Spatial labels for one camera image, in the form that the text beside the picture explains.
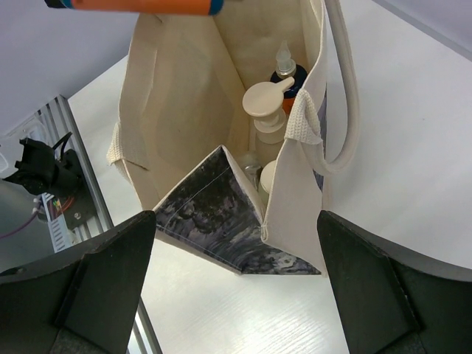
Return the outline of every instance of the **white pump bottle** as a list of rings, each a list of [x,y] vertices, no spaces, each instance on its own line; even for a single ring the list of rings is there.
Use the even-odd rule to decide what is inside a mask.
[[[243,108],[254,119],[256,153],[262,166],[279,155],[287,128],[287,115],[282,110],[283,93],[294,84],[288,77],[279,83],[257,83],[243,98]]]

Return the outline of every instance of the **orange tube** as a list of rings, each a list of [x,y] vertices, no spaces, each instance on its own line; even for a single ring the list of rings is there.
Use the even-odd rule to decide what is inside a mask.
[[[223,0],[62,0],[62,2],[66,7],[78,10],[187,15],[215,15],[223,6]]]

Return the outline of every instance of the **bottle cap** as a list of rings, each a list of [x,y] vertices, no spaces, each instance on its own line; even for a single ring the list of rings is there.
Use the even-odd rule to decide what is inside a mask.
[[[260,174],[259,180],[259,196],[263,203],[267,206],[268,197],[272,192],[272,184],[274,183],[276,161],[269,162]]]
[[[294,76],[296,63],[295,60],[292,59],[287,41],[282,42],[275,59],[277,60],[277,68],[275,71],[281,78]]]
[[[283,93],[294,83],[292,77],[279,83],[257,83],[244,94],[244,111],[254,118],[261,142],[276,144],[284,139],[287,116],[282,110]]]

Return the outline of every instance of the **canvas tote bag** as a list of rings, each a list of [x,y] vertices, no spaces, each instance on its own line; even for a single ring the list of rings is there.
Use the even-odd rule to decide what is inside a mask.
[[[346,142],[331,163],[326,10],[349,111]],[[309,75],[288,119],[265,208],[236,159],[254,149],[243,95],[268,81],[282,40]],[[358,121],[339,0],[228,1],[214,18],[140,15],[107,157],[142,208],[155,211],[158,239],[240,274],[319,274],[326,272],[316,233],[328,202],[322,191],[351,160]]]

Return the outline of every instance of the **orange cylindrical object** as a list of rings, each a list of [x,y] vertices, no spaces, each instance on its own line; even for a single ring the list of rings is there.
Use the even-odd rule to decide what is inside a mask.
[[[290,112],[292,110],[292,107],[294,106],[294,103],[295,103],[295,97],[283,99],[282,109],[288,116],[290,115]]]
[[[208,15],[211,0],[72,0],[78,10]]]

